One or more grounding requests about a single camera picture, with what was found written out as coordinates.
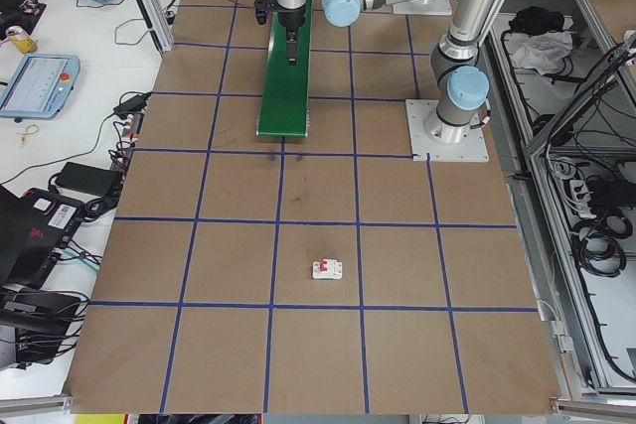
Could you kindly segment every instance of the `white table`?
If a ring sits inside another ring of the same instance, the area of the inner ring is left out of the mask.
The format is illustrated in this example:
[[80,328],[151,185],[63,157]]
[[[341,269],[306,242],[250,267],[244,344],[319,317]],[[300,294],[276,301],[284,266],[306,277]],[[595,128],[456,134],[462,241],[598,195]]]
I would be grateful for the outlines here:
[[[160,0],[166,6],[170,0]],[[99,123],[112,112],[125,91],[149,91],[159,71],[161,56],[149,35],[139,45],[118,46],[114,43],[117,25],[140,18],[135,0],[100,9],[77,8],[76,0],[41,0],[48,4],[32,37],[38,41],[38,53],[77,55],[81,70],[74,91],[64,109],[51,120],[24,120],[15,123],[0,119],[0,183],[33,164],[46,163],[82,153],[92,148]],[[80,0],[81,5],[91,4]],[[144,22],[128,24],[119,33],[120,42],[134,42],[145,31]],[[0,47],[0,79],[8,81],[22,55],[9,43]],[[116,134],[107,121],[96,150],[75,161],[108,168],[107,151],[116,141]],[[36,124],[39,133],[29,136],[20,147],[20,133]],[[37,187],[45,189],[49,177],[57,173],[64,162],[31,170],[6,187],[16,195]],[[87,196],[69,193],[78,199]],[[76,241],[93,253],[103,251],[113,212],[91,224],[83,224]],[[90,294],[95,273],[74,261],[58,265],[43,290],[75,290]],[[56,358],[48,365],[34,364],[26,371],[7,369],[0,372],[0,408],[2,399],[44,397],[59,394],[66,379],[73,352]]]

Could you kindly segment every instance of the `yellow object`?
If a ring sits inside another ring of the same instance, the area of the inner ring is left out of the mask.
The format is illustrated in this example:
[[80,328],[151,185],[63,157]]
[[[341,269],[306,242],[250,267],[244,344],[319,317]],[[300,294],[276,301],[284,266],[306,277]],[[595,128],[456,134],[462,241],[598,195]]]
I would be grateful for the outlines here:
[[38,44],[29,37],[22,27],[14,25],[6,31],[7,38],[13,42],[13,45],[23,54],[32,54],[38,49]]
[[80,414],[76,424],[125,424],[126,414]]

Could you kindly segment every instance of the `power adapter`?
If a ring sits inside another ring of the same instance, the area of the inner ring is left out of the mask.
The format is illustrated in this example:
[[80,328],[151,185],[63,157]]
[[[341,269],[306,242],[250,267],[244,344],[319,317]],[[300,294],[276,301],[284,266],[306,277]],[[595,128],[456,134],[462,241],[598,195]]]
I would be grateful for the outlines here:
[[119,186],[121,178],[117,171],[68,162],[55,181],[60,188],[103,198]]
[[123,103],[119,103],[118,106],[112,108],[112,112],[121,119],[125,119],[128,113],[135,113],[145,108],[148,105],[147,100],[151,94],[152,92],[135,94],[126,99]]

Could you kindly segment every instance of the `table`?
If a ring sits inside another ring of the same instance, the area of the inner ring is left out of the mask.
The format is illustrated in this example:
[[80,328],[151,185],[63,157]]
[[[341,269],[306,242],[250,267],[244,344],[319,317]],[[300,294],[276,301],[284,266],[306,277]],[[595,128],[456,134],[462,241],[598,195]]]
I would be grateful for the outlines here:
[[[550,412],[492,139],[488,164],[410,156],[403,100],[438,97],[428,55],[448,20],[376,12],[337,29],[319,13],[310,136],[267,140],[268,29],[237,1],[182,2],[65,388],[73,411]],[[313,281],[319,258],[344,278]]]
[[[89,150],[98,134],[99,123],[116,106],[120,95],[129,90],[150,91],[161,63],[149,36],[136,47],[116,46],[113,29],[120,23],[139,17],[134,0],[101,9],[77,8],[76,0],[41,0],[48,8],[33,38],[38,53],[77,55],[81,71],[75,90],[65,108],[52,120],[25,120],[21,124],[10,119],[0,121],[0,182],[23,168],[46,163]],[[170,0],[161,0],[167,5]],[[138,39],[144,31],[142,22],[122,32],[122,41]],[[0,78],[8,80],[21,60],[21,54],[10,44],[0,48]],[[20,147],[20,133],[29,124],[37,124],[40,132],[30,136]],[[102,129],[96,150],[77,158],[80,163],[107,168],[107,150],[116,141],[110,123]],[[45,189],[48,178],[64,163],[29,171],[6,187],[16,195],[32,187]],[[85,199],[87,196],[69,193]],[[100,220],[83,225],[78,243],[94,253],[101,253],[110,231],[113,212]],[[81,264],[71,262],[56,266],[45,290],[76,290],[89,294],[95,274]],[[0,399],[42,397],[59,394],[66,379],[73,353],[55,359],[49,365],[34,364],[27,371],[9,369],[0,372]]]

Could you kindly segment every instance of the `screen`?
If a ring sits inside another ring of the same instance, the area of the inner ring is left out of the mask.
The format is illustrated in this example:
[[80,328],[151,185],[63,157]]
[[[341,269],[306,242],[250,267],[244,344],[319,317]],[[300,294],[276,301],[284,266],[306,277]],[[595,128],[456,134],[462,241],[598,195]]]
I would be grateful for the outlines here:
[[28,59],[13,82],[3,109],[7,111],[40,112],[51,98],[67,65],[67,59]]

